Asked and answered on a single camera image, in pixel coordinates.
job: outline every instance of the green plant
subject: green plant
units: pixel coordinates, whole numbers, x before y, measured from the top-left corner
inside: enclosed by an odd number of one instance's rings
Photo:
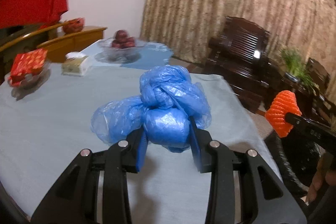
[[[280,57],[288,73],[299,78],[304,86],[312,88],[316,87],[316,84],[309,76],[297,49],[288,47],[283,48],[280,51]]]

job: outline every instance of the red gift box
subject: red gift box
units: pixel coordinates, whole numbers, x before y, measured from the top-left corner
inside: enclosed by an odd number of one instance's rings
[[[39,75],[47,57],[48,50],[40,48],[35,51],[16,55],[10,78],[12,83],[19,83],[24,80],[27,74]]]

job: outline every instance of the potted plant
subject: potted plant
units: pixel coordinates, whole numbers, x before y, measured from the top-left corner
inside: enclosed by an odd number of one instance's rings
[[[286,72],[287,78],[300,82],[306,88],[314,90],[317,85],[309,76],[306,65],[302,62],[299,51],[295,48],[284,47],[280,50],[280,63]]]

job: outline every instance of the wrapped package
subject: wrapped package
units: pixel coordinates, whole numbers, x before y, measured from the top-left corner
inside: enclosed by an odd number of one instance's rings
[[[140,77],[140,93],[98,108],[91,130],[103,142],[114,144],[143,125],[149,141],[182,152],[190,147],[189,116],[198,128],[210,125],[210,107],[202,87],[191,82],[184,67],[167,65],[146,71]]]
[[[43,48],[17,54],[12,69],[10,71],[10,80],[13,84],[20,83],[29,74],[32,76],[39,75],[46,62],[48,50]]]

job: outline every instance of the red apple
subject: red apple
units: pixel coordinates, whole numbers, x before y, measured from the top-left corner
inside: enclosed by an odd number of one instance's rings
[[[123,39],[127,37],[128,33],[125,30],[119,30],[115,33],[115,39]]]
[[[126,46],[126,48],[132,48],[135,47],[135,43],[134,42],[127,42],[124,44]]]
[[[120,48],[120,44],[118,42],[118,40],[113,40],[112,42],[112,45],[111,45],[112,48]]]
[[[127,38],[127,42],[135,43],[134,37],[129,37],[129,38]]]
[[[127,39],[128,39],[128,38],[121,38],[121,39],[118,39],[118,43],[120,43],[120,44],[124,44],[124,43],[127,42]]]

